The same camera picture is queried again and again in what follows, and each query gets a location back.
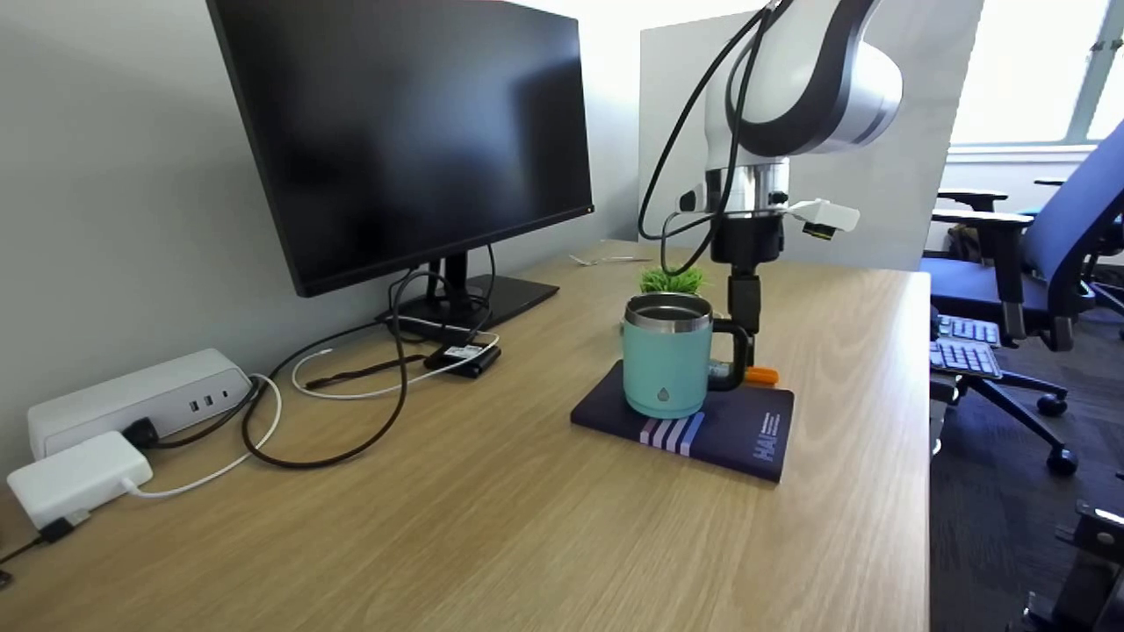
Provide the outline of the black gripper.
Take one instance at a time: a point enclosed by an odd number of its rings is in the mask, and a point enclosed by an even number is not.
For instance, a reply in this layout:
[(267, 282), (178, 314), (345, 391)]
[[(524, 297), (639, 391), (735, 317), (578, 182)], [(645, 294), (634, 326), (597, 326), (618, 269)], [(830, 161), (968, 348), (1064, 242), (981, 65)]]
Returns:
[(729, 329), (729, 372), (743, 372), (758, 355), (758, 268), (783, 253), (780, 214), (722, 214), (717, 221), (712, 259), (728, 268), (728, 329)]

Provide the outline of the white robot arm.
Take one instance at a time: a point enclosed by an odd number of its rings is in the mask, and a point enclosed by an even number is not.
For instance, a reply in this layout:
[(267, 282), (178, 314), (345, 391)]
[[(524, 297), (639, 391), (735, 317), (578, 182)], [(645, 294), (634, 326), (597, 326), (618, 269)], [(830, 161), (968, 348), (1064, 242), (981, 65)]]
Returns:
[(708, 253), (728, 262), (735, 361), (755, 361), (758, 268), (783, 251), (785, 161), (864, 148), (904, 102), (904, 72), (866, 41), (876, 0), (768, 0), (706, 89)]

